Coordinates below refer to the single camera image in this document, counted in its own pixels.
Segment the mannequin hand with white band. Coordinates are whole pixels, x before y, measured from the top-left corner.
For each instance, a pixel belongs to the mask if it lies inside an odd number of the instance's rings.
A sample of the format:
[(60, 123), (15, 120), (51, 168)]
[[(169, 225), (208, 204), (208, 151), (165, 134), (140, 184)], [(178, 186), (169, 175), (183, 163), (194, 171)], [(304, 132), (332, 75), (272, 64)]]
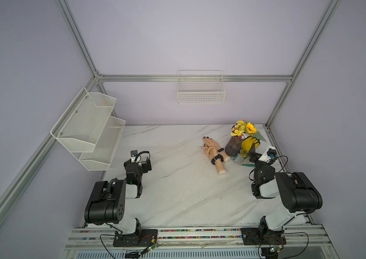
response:
[[(204, 150), (206, 150), (209, 147), (213, 147), (218, 151), (220, 148), (222, 148), (215, 140), (213, 140), (210, 137), (203, 137), (202, 140), (204, 142), (202, 149), (204, 149)], [(225, 160), (224, 163), (228, 163), (231, 160), (230, 156), (228, 156), (228, 154), (225, 152), (225, 150), (219, 154), (221, 154), (223, 156), (223, 158)]]

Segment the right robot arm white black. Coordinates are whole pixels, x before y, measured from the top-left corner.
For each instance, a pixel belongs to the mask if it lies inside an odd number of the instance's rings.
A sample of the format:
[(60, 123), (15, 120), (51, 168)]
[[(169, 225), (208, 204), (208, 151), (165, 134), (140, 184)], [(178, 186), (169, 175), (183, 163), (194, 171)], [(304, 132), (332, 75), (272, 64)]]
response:
[(272, 164), (277, 159), (276, 151), (269, 149), (270, 154), (253, 154), (249, 161), (255, 167), (251, 179), (251, 191), (257, 199), (281, 198), (276, 209), (263, 216), (259, 222), (257, 233), (260, 238), (270, 235), (281, 235), (283, 228), (298, 216), (311, 214), (321, 209), (321, 194), (302, 172), (276, 172)]

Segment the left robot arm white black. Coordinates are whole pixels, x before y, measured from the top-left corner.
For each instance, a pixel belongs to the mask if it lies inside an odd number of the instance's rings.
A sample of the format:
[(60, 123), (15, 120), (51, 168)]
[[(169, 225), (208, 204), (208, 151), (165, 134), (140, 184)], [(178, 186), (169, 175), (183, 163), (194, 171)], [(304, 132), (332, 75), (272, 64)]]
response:
[(124, 162), (126, 178), (95, 183), (84, 211), (87, 224), (107, 225), (120, 234), (133, 235), (140, 231), (138, 219), (125, 215), (125, 201), (138, 199), (143, 192), (143, 175), (152, 170), (149, 151), (131, 151)]

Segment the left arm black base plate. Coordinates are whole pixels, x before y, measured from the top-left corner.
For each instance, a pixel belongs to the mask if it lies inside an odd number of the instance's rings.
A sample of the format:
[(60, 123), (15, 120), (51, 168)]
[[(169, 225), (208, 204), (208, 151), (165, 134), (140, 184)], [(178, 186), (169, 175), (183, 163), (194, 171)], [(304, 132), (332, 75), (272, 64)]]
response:
[(133, 234), (115, 232), (114, 247), (149, 247), (158, 239), (157, 229), (137, 229)]

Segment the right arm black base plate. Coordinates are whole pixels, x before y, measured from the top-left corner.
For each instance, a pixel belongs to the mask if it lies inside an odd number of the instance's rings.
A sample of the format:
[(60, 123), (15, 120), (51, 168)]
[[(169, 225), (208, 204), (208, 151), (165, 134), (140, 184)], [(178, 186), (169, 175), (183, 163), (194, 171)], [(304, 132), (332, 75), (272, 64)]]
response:
[(241, 228), (241, 237), (245, 246), (286, 245), (286, 239), (282, 231)]

